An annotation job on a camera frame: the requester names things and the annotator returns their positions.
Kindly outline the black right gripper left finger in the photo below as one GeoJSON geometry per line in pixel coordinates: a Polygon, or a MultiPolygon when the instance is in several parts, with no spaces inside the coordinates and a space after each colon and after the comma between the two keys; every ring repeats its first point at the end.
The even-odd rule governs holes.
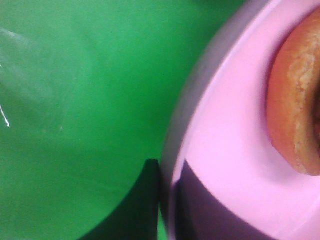
{"type": "Polygon", "coordinates": [[[127,196],[108,217],[85,234],[82,239],[156,240],[159,198],[159,161],[148,159],[127,196]]]}

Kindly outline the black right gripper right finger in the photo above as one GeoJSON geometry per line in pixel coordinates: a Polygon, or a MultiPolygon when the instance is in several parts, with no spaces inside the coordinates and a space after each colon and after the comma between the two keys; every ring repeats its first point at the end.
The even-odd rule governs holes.
{"type": "Polygon", "coordinates": [[[185,161],[175,186],[177,240],[272,240],[225,207],[201,183],[185,161]]]}

